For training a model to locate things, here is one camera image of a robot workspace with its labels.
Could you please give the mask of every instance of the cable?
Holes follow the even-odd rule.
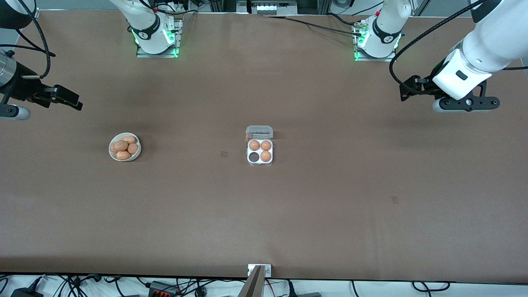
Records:
[[[192,290],[190,290],[190,291],[188,291],[188,292],[185,292],[185,294],[183,294],[183,295],[181,295],[181,296],[183,297],[183,296],[189,295],[189,294],[193,293],[194,291],[198,290],[198,288],[200,288],[200,287],[205,287],[205,286],[207,286],[208,284],[210,284],[210,283],[214,283],[214,282],[216,282],[216,280],[206,282],[205,284],[200,285],[200,286],[198,286],[198,287],[195,288],[195,289],[192,289]]]
[[[36,48],[32,48],[32,47],[26,47],[24,45],[18,45],[18,44],[0,44],[0,48],[18,48],[18,49],[26,49],[26,50],[32,50],[32,51],[37,51],[37,52],[43,52],[43,53],[46,53],[44,50],[42,49],[36,49]],[[52,52],[49,52],[50,53],[50,56],[51,57],[56,57],[57,55],[52,53]]]
[[[198,12],[197,10],[189,10],[189,11],[183,11],[183,12],[170,12],[170,11],[165,11],[165,10],[158,10],[159,12],[162,12],[162,13],[165,13],[165,14],[169,14],[169,15],[181,15],[181,14],[184,14],[184,13],[189,13],[189,12]]]
[[[403,86],[406,90],[408,90],[409,92],[412,92],[412,93],[415,93],[415,94],[418,94],[418,95],[432,95],[431,92],[424,92],[424,91],[417,91],[417,90],[414,90],[410,87],[408,87],[406,84],[403,83],[403,81],[401,81],[400,79],[398,79],[398,77],[396,77],[396,74],[394,73],[394,70],[393,70],[393,67],[394,67],[394,62],[396,62],[396,60],[405,52],[407,51],[411,46],[413,46],[415,43],[417,43],[418,41],[420,41],[422,38],[424,38],[425,36],[429,35],[429,33],[433,32],[434,30],[442,27],[443,25],[449,23],[450,21],[452,21],[454,18],[458,17],[459,15],[461,15],[462,13],[472,9],[473,7],[477,6],[477,5],[480,5],[484,2],[486,2],[487,0],[478,0],[477,2],[474,2],[473,4],[470,4],[464,8],[462,8],[461,10],[459,10],[458,12],[454,13],[452,16],[446,18],[445,20],[441,21],[440,23],[432,26],[431,28],[427,29],[425,32],[423,32],[422,34],[420,34],[418,37],[416,37],[413,41],[411,41],[409,44],[407,44],[403,49],[401,49],[401,51],[399,51],[395,56],[394,58],[392,58],[391,62],[389,63],[389,72],[392,76],[392,78],[397,82],[399,83],[401,86]]]
[[[425,288],[425,290],[417,288],[415,283],[422,284],[422,286]],[[445,290],[449,289],[449,287],[451,286],[451,283],[450,282],[446,282],[446,284],[447,285],[445,287],[440,288],[440,289],[430,289],[423,281],[412,281],[411,282],[411,285],[412,285],[413,289],[415,289],[418,292],[427,293],[429,295],[429,297],[431,297],[431,292],[442,292],[442,291],[445,291]]]
[[[115,281],[116,283],[116,289],[117,289],[117,292],[119,292],[119,295],[121,295],[121,297],[126,297],[123,292],[121,292],[121,289],[119,288],[119,285],[117,284],[117,281]]]
[[[360,14],[360,13],[362,13],[364,11],[367,11],[367,10],[371,10],[371,9],[375,8],[376,6],[378,6],[380,4],[383,4],[383,2],[379,2],[378,4],[376,4],[376,5],[372,6],[372,7],[369,7],[367,9],[365,9],[365,10],[362,10],[362,11],[358,11],[358,12],[356,12],[354,14],[351,14],[350,16],[353,16],[353,15],[356,15],[356,14]],[[347,22],[344,19],[342,19],[339,15],[337,15],[337,14],[335,14],[333,12],[329,12],[329,13],[327,13],[327,15],[331,15],[331,16],[335,17],[336,19],[338,19],[340,22],[342,22],[345,25],[349,25],[349,26],[353,26],[354,25],[354,22]]]
[[[324,27],[324,26],[321,26],[321,25],[316,25],[316,24],[305,22],[305,21],[296,20],[294,18],[285,17],[284,19],[285,20],[289,20],[289,21],[294,21],[294,22],[297,22],[297,23],[301,23],[301,24],[305,24],[305,25],[308,25],[308,26],[313,26],[313,27],[329,30],[329,31],[334,31],[334,32],[339,32],[339,33],[344,33],[344,34],[349,34],[349,35],[355,35],[355,36],[361,36],[361,34],[359,34],[359,33],[343,31],[343,30],[338,30],[338,29],[334,29],[334,28],[328,28],[328,27]]]
[[[342,22],[345,25],[349,25],[349,26],[353,26],[354,25],[354,22],[347,22],[347,21],[345,21],[344,19],[342,19],[340,16],[338,16],[337,14],[335,14],[333,12],[329,12],[329,13],[327,13],[327,15],[331,15],[331,16],[335,17],[336,19],[338,19],[340,22]]]
[[[9,282],[9,279],[7,277],[3,277],[3,278],[0,279],[0,282],[1,281],[5,281],[5,283],[2,286],[2,288],[0,289],[0,294],[5,290],[5,287],[7,287],[7,283]]]
[[[145,286],[147,285],[147,283],[144,283],[142,280],[139,279],[139,277],[136,276],[136,278],[137,278],[137,280],[138,280],[140,283],[144,284]]]
[[[291,280],[286,280],[286,281],[288,281],[288,286],[290,287],[290,294],[288,296],[297,297],[297,293],[295,293],[294,284],[291,282]]]
[[[380,4],[383,4],[383,1],[382,1],[382,2],[379,2],[378,4],[376,4],[376,5],[374,5],[374,6],[371,6],[371,7],[367,8],[367,9],[364,9],[364,10],[362,10],[362,11],[358,11],[358,12],[356,12],[356,13],[354,13],[354,14],[351,14],[350,16],[352,16],[352,15],[358,15],[358,14],[360,14],[360,13],[362,13],[362,12],[366,12],[367,10],[371,10],[371,9],[373,9],[373,8],[376,8],[376,6],[378,6],[378,5],[380,5]]]
[[[523,67],[506,67],[506,68],[504,68],[503,70],[525,70],[525,69],[528,69],[528,66],[523,66]]]
[[[46,37],[44,36],[44,33],[42,32],[42,28],[40,28],[40,25],[38,21],[36,20],[35,16],[31,13],[30,9],[24,3],[23,0],[18,0],[18,2],[20,3],[20,5],[22,5],[24,10],[26,10],[27,14],[30,16],[31,20],[35,24],[36,29],[40,34],[40,38],[42,39],[42,44],[44,45],[44,52],[46,53],[46,71],[44,71],[42,75],[38,76],[38,78],[43,79],[48,75],[48,73],[50,73],[50,68],[51,68],[50,49],[48,48],[48,43],[46,42]]]
[[[271,286],[271,283],[269,282],[269,280],[266,279],[266,282],[267,282],[268,285],[269,285],[269,290],[271,291],[271,294],[273,294],[273,297],[277,297],[277,296],[275,295],[275,291],[273,291],[273,287]]]
[[[57,293],[59,292],[59,289],[62,287],[61,289],[61,292],[62,290],[64,289],[64,286],[66,286],[66,280],[62,281],[62,283],[57,287],[57,290],[55,291],[55,293],[53,293],[53,295],[51,297],[55,297],[55,295],[57,295]]]
[[[172,6],[168,5],[168,4],[158,4],[156,6],[154,6],[153,8],[158,8],[160,5],[165,5],[165,6],[168,6],[168,8],[170,8],[173,12],[176,12],[176,10],[174,10],[174,8],[172,8]]]
[[[189,22],[193,19],[194,15],[197,14],[197,13],[198,13],[198,11],[197,12],[193,12],[191,14],[191,16],[189,17],[189,19],[187,21],[185,21],[185,23],[183,23],[182,30],[183,30],[183,28],[185,28],[185,26],[187,26],[187,24],[189,24]]]
[[[154,8],[148,4],[145,3],[145,1],[143,0],[139,0],[141,2],[141,4],[145,5],[148,9],[151,9],[151,10],[154,10]]]
[[[19,29],[16,29],[15,30],[20,37],[22,37],[27,43],[29,43],[32,47],[36,48],[36,49],[39,49],[41,51],[44,51],[43,49],[40,48],[40,46],[36,45],[35,43],[33,43],[33,41],[31,41],[29,38],[26,37],[26,35],[24,35],[22,33],[22,31],[20,31]]]
[[[356,297],[360,297],[359,294],[357,293],[356,285],[354,284],[354,281],[351,281],[351,282],[352,282],[352,289],[354,289],[354,294],[356,295]]]

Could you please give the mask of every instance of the brown table surface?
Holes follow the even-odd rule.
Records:
[[[438,21],[409,20],[402,43]],[[84,108],[22,103],[30,120],[1,122],[0,270],[244,276],[271,263],[274,277],[527,281],[523,71],[489,80],[494,112],[436,114],[431,97],[400,102],[388,63],[355,62],[349,36],[288,20],[196,15],[177,59],[136,59],[117,11],[40,23],[57,54],[44,82]],[[396,72],[427,75],[472,28],[447,24]],[[16,57],[44,70],[40,53]],[[271,167],[247,165],[248,125],[276,131]],[[121,132],[141,140],[135,162],[108,155]]]

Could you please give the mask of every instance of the robotic arm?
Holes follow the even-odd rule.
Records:
[[[176,42],[174,17],[155,13],[139,0],[109,0],[127,19],[139,47],[149,54],[159,54]]]
[[[357,46],[372,57],[387,57],[398,45],[401,30],[410,15],[409,0],[385,0],[379,13],[366,20],[365,37]]]
[[[0,28],[19,30],[35,19],[36,7],[33,0],[0,0]],[[49,54],[49,51],[38,49]],[[0,49],[0,93],[4,94],[0,101],[0,117],[7,119],[26,120],[31,116],[29,109],[10,105],[10,98],[29,101],[43,107],[50,107],[51,103],[68,105],[76,110],[82,109],[79,95],[60,86],[44,85],[39,76],[28,67],[13,59],[13,51],[5,52]]]
[[[472,9],[472,17],[475,29],[429,76],[412,76],[404,83],[407,87],[400,86],[402,101],[423,93],[423,88],[427,95],[435,96],[436,112],[488,112],[499,107],[498,98],[485,96],[486,79],[528,56],[528,40],[524,38],[528,35],[528,1],[481,1]],[[479,88],[478,95],[473,94],[475,88]]]
[[[146,53],[158,54],[176,42],[174,17],[165,13],[155,13],[145,6],[144,0],[110,0],[125,15],[136,42]],[[35,19],[34,0],[0,0],[0,28],[20,30]],[[13,51],[0,49],[0,118],[26,120],[31,116],[29,109],[8,104],[9,99],[29,101],[43,107],[51,103],[68,105],[76,110],[82,109],[79,95],[60,86],[44,85],[39,76],[30,68],[14,60]]]

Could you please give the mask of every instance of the brown egg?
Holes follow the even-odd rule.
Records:
[[[256,151],[260,148],[260,143],[256,140],[252,140],[250,143],[249,143],[249,149],[252,150],[252,151]]]
[[[260,153],[260,159],[261,159],[263,162],[269,162],[269,160],[271,160],[271,154],[270,154],[270,152],[268,152],[268,151],[263,151],[262,153]]]
[[[128,152],[117,152],[117,159],[120,161],[126,160],[130,158],[130,154]]]
[[[131,143],[136,143],[136,138],[133,137],[133,136],[125,136],[123,137],[123,141],[126,141],[128,142],[128,144],[131,144]]]
[[[139,146],[135,143],[131,143],[128,145],[128,152],[133,155],[137,152],[137,149],[139,148]]]
[[[119,140],[116,143],[114,143],[114,148],[118,152],[126,151],[127,147],[128,147],[128,143],[126,141],[124,141],[124,140]]]
[[[110,150],[113,151],[114,153],[119,152],[119,151],[116,149],[116,144],[115,144],[115,143],[110,147]]]
[[[271,148],[271,142],[269,141],[263,141],[261,144],[260,144],[260,147],[265,150],[265,151],[269,151],[269,149]]]

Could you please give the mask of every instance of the bowl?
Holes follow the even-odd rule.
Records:
[[[137,144],[138,148],[137,148],[137,152],[135,152],[130,158],[128,158],[126,160],[119,160],[119,159],[117,159],[117,153],[114,153],[110,148],[112,147],[112,145],[114,143],[118,142],[119,140],[122,140],[125,136],[133,136],[136,139],[136,144]],[[141,153],[141,143],[139,142],[139,138],[135,134],[128,133],[128,132],[121,133],[121,134],[116,135],[116,137],[112,138],[112,140],[110,141],[110,144],[108,145],[108,153],[110,154],[112,159],[114,159],[116,161],[119,161],[119,162],[130,162],[130,161],[135,160],[135,158],[137,158],[139,156],[139,154]]]

